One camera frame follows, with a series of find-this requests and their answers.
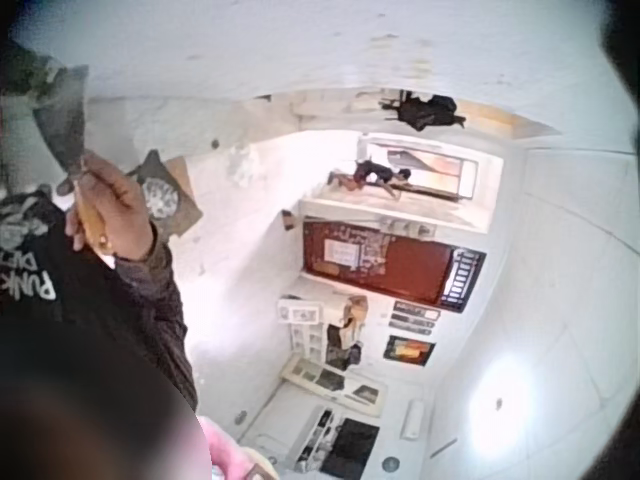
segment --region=knife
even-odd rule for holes
[[[74,186],[78,216],[87,243],[102,255],[112,255],[100,212],[82,195],[78,181],[83,174],[84,103],[89,67],[61,68],[46,95],[38,99],[33,117],[53,157],[69,175]]]

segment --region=red door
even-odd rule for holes
[[[339,222],[304,224],[307,272],[427,305],[438,305],[455,249]]]

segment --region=paper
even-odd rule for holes
[[[324,260],[351,268],[360,265],[360,245],[338,242],[336,240],[324,241]]]

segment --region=blurry finger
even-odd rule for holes
[[[86,150],[82,159],[87,171],[108,185],[126,205],[132,205],[137,193],[137,184],[133,180],[91,150]]]
[[[123,213],[120,199],[107,184],[93,173],[84,173],[78,181],[78,188],[80,188],[82,199],[93,205],[105,221],[114,219]]]
[[[73,192],[73,183],[69,177],[65,178],[62,183],[56,187],[56,194],[61,197],[69,195],[71,192]]]
[[[79,252],[84,248],[84,244],[86,243],[86,238],[83,231],[76,233],[73,236],[73,249],[76,252]]]
[[[75,205],[73,205],[67,211],[67,223],[64,226],[64,233],[71,237],[77,233],[79,228],[80,218],[78,217],[78,209]]]

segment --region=wrist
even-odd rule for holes
[[[158,232],[155,226],[149,222],[144,233],[141,233],[136,242],[140,248],[137,251],[132,249],[130,252],[127,252],[126,255],[119,255],[119,257],[129,262],[145,262],[149,257],[151,257],[151,254],[155,250],[157,241]]]

